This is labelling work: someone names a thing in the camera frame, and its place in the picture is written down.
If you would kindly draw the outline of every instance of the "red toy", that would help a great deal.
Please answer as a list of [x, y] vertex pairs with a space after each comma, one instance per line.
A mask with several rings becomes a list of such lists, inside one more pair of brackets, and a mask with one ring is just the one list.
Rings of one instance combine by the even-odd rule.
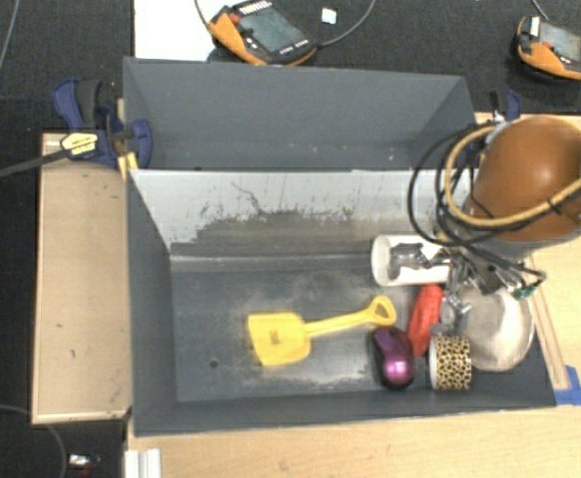
[[430, 346], [432, 336], [428, 328], [440, 321], [442, 297], [443, 290], [437, 284], [423, 285], [419, 290], [408, 325], [408, 338], [415, 358], [424, 355]]

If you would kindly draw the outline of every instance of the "wooden table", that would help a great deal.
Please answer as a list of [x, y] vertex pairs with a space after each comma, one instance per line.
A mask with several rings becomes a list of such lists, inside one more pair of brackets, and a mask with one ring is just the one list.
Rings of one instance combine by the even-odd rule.
[[[572, 119], [581, 127], [581, 118]], [[47, 151], [56, 136], [45, 136]], [[41, 186], [34, 422], [124, 416], [131, 405], [123, 185], [60, 162]], [[581, 379], [581, 238], [534, 256], [564, 361]], [[135, 439], [164, 478], [581, 476], [581, 407]]]

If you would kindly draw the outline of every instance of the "computer mouse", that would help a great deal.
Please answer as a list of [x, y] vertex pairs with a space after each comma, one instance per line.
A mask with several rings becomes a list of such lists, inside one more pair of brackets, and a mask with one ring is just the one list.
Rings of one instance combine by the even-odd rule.
[[381, 383], [389, 389], [405, 389], [414, 381], [414, 357], [408, 335], [395, 327], [372, 332], [373, 354]]

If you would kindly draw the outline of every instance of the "blue clamp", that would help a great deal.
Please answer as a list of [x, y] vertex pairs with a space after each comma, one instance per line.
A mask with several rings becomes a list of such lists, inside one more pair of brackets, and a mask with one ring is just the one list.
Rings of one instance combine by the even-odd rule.
[[516, 119], [520, 119], [520, 97], [516, 92], [508, 90], [505, 120], [511, 122]]
[[556, 403], [558, 405], [580, 405], [581, 406], [581, 385], [578, 372], [573, 366], [565, 365], [567, 375], [569, 375], [569, 389], [554, 390]]
[[71, 159], [97, 162], [110, 168], [118, 167], [122, 155], [115, 147], [116, 141], [123, 141], [126, 150], [132, 150], [138, 157], [138, 166], [146, 168], [152, 154], [152, 135], [145, 119], [131, 122], [131, 129], [115, 112], [98, 103], [98, 92], [102, 83], [97, 80], [78, 82], [71, 78], [59, 84], [51, 93], [56, 113], [62, 117], [70, 132], [87, 130], [98, 137], [97, 149], [78, 157], [68, 154]]

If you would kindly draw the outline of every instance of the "leopard print tape roll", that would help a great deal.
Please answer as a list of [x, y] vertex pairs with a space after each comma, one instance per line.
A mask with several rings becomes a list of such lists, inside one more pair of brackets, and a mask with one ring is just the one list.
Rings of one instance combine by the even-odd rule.
[[471, 357], [467, 337], [433, 337], [430, 342], [430, 380], [442, 391], [467, 391], [471, 386]]

